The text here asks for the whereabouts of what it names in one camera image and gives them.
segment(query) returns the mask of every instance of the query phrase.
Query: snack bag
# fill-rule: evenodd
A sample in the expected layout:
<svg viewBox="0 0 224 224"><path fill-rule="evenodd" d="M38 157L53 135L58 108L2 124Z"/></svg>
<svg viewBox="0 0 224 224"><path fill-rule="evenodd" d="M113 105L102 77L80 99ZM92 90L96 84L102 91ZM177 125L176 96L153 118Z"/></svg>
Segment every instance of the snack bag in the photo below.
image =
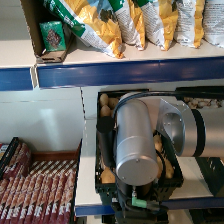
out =
<svg viewBox="0 0 224 224"><path fill-rule="evenodd" d="M108 0L40 1L84 42L111 57L123 57L120 28Z"/></svg>
<svg viewBox="0 0 224 224"><path fill-rule="evenodd" d="M146 37L167 51L173 41L178 12L172 0L137 0L145 22Z"/></svg>
<svg viewBox="0 0 224 224"><path fill-rule="evenodd" d="M138 50L145 47L145 26L142 10L136 0L109 0L121 29L125 43L135 45Z"/></svg>
<svg viewBox="0 0 224 224"><path fill-rule="evenodd" d="M204 36L202 13L205 0L177 0L178 20L174 34L181 45L199 48Z"/></svg>
<svg viewBox="0 0 224 224"><path fill-rule="evenodd" d="M224 1L206 0L203 19L205 40L224 48Z"/></svg>

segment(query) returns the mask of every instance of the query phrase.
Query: green snack bag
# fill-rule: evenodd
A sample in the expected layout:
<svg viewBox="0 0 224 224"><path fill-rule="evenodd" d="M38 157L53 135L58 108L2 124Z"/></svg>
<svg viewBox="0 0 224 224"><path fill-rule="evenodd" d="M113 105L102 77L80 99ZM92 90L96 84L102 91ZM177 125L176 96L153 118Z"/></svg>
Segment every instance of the green snack bag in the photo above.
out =
<svg viewBox="0 0 224 224"><path fill-rule="evenodd" d="M40 29L46 51L66 50L64 32L61 22L40 23Z"/></svg>

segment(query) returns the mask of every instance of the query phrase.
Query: food bin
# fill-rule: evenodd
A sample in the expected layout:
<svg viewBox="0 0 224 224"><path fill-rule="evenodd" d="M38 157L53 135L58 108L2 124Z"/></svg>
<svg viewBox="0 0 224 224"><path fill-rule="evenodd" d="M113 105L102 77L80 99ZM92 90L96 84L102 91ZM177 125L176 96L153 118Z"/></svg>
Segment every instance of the food bin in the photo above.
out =
<svg viewBox="0 0 224 224"><path fill-rule="evenodd" d="M148 90L140 89L140 90L123 90L123 91L111 91L111 92L100 92L98 93L98 101L97 101L97 118L100 117L100 104L99 98L103 93L106 93L108 97L120 98L129 92L145 92ZM179 188L183 184L183 175L179 166L179 163L174 154L172 143L162 137L163 142L163 156L167 158L174 168L174 176L172 179L165 179L164 182L154 183L153 190L154 193L152 195L152 200L156 201L165 201L170 198L173 191L176 188ZM105 205L109 205L112 202L112 198L115 196L116 186L115 183L102 184L100 181L101 174L103 172L103 164L102 164L102 156L99 149L98 137L96 136L96 165L95 165L95 190L100 194L102 203Z"/></svg>

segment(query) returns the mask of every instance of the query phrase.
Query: potato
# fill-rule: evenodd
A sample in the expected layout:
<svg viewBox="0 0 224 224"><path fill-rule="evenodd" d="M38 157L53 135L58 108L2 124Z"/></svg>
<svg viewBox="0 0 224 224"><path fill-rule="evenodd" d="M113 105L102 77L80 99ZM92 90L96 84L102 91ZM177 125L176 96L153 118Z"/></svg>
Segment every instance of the potato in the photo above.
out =
<svg viewBox="0 0 224 224"><path fill-rule="evenodd" d="M119 100L117 98L109 98L108 106L110 107L111 110L113 110L116 107L118 101Z"/></svg>
<svg viewBox="0 0 224 224"><path fill-rule="evenodd" d="M100 179L102 184L115 183L115 176L112 174L109 167L105 167Z"/></svg>
<svg viewBox="0 0 224 224"><path fill-rule="evenodd" d="M165 159L165 165L166 165L166 178L171 179L174 174L174 169L172 167L172 164L169 160Z"/></svg>
<svg viewBox="0 0 224 224"><path fill-rule="evenodd" d="M174 174L174 169L173 169L169 160L164 159L164 161L165 161L165 165L166 165L166 176L165 176L165 178L166 179L171 179L173 177L173 174ZM162 160L160 159L159 156L157 156L157 164L159 166L159 172L157 174L157 178L159 179L161 177L161 174L162 174L162 171L163 171L163 163L162 163Z"/></svg>
<svg viewBox="0 0 224 224"><path fill-rule="evenodd" d="M100 117L110 116L110 108L104 105L100 110Z"/></svg>
<svg viewBox="0 0 224 224"><path fill-rule="evenodd" d="M162 139L159 135L155 135L153 137L154 144L155 144L155 149L159 152L162 152L163 145L162 145Z"/></svg>
<svg viewBox="0 0 224 224"><path fill-rule="evenodd" d="M108 105L108 101L109 101L109 98L107 96L107 94L102 94L100 96L100 106L103 107L104 105Z"/></svg>

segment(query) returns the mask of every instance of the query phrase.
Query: grocery shelf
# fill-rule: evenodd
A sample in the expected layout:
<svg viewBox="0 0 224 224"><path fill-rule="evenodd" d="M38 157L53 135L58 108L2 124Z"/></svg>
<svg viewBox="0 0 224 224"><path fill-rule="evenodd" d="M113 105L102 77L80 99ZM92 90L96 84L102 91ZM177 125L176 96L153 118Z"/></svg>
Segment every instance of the grocery shelf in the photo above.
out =
<svg viewBox="0 0 224 224"><path fill-rule="evenodd" d="M191 215L188 210L179 211L168 211L169 223L171 224L192 224ZM78 224L101 224L101 216L88 216L87 218L82 218L78 221Z"/></svg>
<svg viewBox="0 0 224 224"><path fill-rule="evenodd" d="M30 68L0 68L0 91L33 90Z"/></svg>
<svg viewBox="0 0 224 224"><path fill-rule="evenodd" d="M0 8L0 91L32 90L30 68L35 56L25 19L2 18L3 11L19 14L19 7Z"/></svg>
<svg viewBox="0 0 224 224"><path fill-rule="evenodd" d="M83 132L79 173L77 181L76 216L113 214L110 206L102 205L100 195L95 192L96 119L86 120ZM203 179L195 158L178 158L184 183L173 192L170 200L163 202L171 210L189 208L224 207L223 198L212 196Z"/></svg>
<svg viewBox="0 0 224 224"><path fill-rule="evenodd" d="M224 49L202 41L200 49L173 43L167 52L151 43L138 51L125 45L126 58L111 58L76 40L64 63L38 65L41 88L192 81L224 78Z"/></svg>

